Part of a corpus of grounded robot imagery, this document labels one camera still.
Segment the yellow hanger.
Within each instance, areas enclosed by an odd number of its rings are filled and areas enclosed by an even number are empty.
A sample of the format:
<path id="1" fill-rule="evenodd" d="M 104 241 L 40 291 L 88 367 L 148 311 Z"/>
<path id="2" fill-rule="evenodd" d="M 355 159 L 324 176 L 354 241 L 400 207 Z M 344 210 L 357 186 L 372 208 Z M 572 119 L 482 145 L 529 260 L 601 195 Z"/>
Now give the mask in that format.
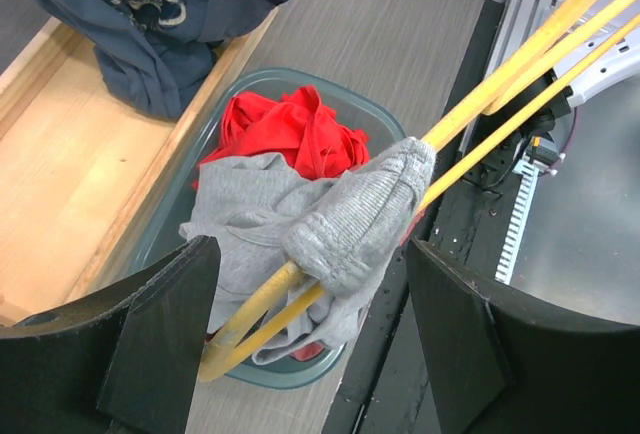
<path id="1" fill-rule="evenodd" d="M 430 185 L 414 220 L 450 186 L 547 103 L 563 94 L 576 78 L 638 27 L 638 19 L 632 18 L 589 52 L 580 54 L 579 48 L 582 45 L 637 0 L 612 0 L 604 7 L 599 7 L 598 1 L 564 0 L 508 59 L 419 139 L 434 148 L 436 161 Z M 571 59 L 572 65 L 564 73 L 527 101 L 475 148 L 462 157 L 455 156 L 455 143 L 479 117 L 497 113 L 565 59 Z M 272 274 L 206 345 L 200 362 L 199 380 L 210 382 L 227 374 L 321 299 L 324 287 L 315 283 L 308 286 L 295 300 L 287 300 L 289 291 L 301 284 L 304 278 L 304 271 L 293 261 L 285 262 Z"/>

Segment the navy tank top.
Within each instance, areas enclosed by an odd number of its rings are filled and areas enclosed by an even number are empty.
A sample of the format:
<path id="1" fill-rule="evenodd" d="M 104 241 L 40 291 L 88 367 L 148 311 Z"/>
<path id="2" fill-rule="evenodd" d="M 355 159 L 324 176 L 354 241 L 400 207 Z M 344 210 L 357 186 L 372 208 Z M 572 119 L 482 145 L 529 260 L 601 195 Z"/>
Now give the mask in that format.
<path id="1" fill-rule="evenodd" d="M 94 44 L 111 95 L 178 120 L 214 67 L 214 48 L 288 0 L 35 0 Z"/>

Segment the red tank top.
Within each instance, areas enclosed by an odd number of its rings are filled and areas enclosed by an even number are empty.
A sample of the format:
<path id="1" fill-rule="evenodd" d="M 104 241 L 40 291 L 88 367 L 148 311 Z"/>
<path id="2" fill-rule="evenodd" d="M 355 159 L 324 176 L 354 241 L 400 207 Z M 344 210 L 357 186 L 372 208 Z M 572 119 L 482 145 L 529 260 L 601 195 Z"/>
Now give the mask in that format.
<path id="1" fill-rule="evenodd" d="M 365 131 L 338 122 L 313 85 L 278 101 L 251 91 L 231 99 L 179 229 L 186 240 L 214 237 L 221 249 L 209 333 L 284 264 L 284 233 L 335 179 L 370 160 L 368 142 Z"/>

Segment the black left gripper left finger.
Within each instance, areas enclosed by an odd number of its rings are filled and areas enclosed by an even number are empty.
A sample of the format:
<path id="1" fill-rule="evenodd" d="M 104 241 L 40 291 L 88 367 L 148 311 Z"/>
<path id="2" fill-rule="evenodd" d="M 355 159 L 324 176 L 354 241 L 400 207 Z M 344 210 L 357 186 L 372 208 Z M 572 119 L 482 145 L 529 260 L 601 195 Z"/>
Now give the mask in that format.
<path id="1" fill-rule="evenodd" d="M 79 300 L 1 330 L 4 433 L 182 433 L 220 265 L 198 236 Z"/>

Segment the grey tank top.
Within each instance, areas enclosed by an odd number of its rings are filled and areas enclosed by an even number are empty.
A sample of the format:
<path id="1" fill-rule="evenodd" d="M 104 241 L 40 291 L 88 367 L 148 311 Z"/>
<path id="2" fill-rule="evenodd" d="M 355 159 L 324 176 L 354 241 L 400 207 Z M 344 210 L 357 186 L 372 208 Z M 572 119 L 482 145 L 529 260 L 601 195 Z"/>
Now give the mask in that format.
<path id="1" fill-rule="evenodd" d="M 408 137 L 336 178 L 308 180 L 275 152 L 204 165 L 180 235 L 218 241 L 221 262 L 208 328 L 218 330 L 285 262 L 295 262 L 321 299 L 253 353 L 273 363 L 311 344 L 336 349 L 354 339 L 396 248 L 409 233 L 436 161 Z"/>

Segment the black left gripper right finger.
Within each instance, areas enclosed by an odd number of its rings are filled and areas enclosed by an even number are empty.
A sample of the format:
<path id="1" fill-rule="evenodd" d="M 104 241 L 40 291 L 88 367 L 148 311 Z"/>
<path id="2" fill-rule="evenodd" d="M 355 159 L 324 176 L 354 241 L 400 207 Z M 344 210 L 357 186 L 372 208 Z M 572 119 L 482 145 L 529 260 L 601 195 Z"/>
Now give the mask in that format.
<path id="1" fill-rule="evenodd" d="M 639 330 L 540 300 L 412 240 L 412 304 L 445 433 L 635 433 Z"/>

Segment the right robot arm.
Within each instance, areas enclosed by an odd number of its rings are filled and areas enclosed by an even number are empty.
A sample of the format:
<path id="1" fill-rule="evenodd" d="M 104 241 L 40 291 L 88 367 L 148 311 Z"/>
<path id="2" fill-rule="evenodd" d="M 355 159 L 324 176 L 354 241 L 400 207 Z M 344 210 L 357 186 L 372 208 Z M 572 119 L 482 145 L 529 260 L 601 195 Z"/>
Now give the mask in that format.
<path id="1" fill-rule="evenodd" d="M 571 128 L 493 152 L 411 243 L 443 433 L 639 429 L 639 24 L 558 71 Z"/>

